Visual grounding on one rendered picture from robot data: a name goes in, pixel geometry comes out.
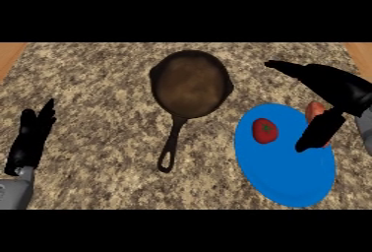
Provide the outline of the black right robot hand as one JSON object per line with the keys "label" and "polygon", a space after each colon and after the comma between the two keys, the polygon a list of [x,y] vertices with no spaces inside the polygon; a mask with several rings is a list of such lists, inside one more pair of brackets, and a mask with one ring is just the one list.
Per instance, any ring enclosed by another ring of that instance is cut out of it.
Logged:
{"label": "black right robot hand", "polygon": [[269,60],[264,66],[295,78],[332,105],[312,120],[297,142],[295,150],[301,153],[326,144],[346,121],[343,113],[362,117],[372,106],[372,84],[352,73],[321,64]]}

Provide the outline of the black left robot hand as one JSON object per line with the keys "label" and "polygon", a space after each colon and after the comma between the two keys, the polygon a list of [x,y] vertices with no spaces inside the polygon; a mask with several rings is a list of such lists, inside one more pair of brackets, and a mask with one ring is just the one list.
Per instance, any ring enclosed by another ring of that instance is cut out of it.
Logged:
{"label": "black left robot hand", "polygon": [[27,108],[21,114],[19,134],[13,142],[5,173],[18,176],[18,169],[30,166],[39,167],[47,135],[55,123],[53,99],[50,99],[40,111]]}

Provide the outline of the red tomato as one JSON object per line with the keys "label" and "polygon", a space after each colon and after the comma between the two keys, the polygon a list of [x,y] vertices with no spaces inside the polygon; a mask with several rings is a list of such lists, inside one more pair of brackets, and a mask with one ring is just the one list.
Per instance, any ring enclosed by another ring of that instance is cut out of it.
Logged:
{"label": "red tomato", "polygon": [[259,144],[269,144],[279,137],[278,127],[266,118],[259,118],[254,120],[251,130],[253,138]]}

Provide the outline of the blue plate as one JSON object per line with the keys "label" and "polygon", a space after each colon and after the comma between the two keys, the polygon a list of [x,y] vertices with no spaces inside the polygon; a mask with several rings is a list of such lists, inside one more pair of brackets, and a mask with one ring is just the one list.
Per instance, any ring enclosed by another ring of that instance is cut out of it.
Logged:
{"label": "blue plate", "polygon": [[[260,118],[279,131],[278,139],[267,144],[260,144],[253,137],[253,122]],[[233,136],[235,159],[247,180],[266,198],[292,208],[310,207],[322,201],[337,174],[331,147],[295,151],[307,126],[300,110],[264,103],[241,116]]]}

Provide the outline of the dark cast iron pan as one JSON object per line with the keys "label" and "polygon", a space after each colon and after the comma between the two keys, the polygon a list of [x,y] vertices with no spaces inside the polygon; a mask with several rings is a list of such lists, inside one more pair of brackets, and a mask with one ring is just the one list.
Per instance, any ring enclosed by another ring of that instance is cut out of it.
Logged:
{"label": "dark cast iron pan", "polygon": [[171,114],[173,126],[157,167],[173,169],[180,129],[189,119],[213,113],[233,92],[233,82],[220,59],[201,50],[171,53],[151,68],[154,99]]}

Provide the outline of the orange-red vegetable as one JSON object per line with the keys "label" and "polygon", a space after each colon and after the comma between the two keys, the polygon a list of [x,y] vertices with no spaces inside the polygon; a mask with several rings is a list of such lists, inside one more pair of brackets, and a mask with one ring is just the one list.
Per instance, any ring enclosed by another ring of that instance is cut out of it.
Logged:
{"label": "orange-red vegetable", "polygon": [[321,102],[309,103],[306,118],[309,127],[301,137],[304,148],[325,148],[329,145],[332,131],[326,121],[326,108]]}

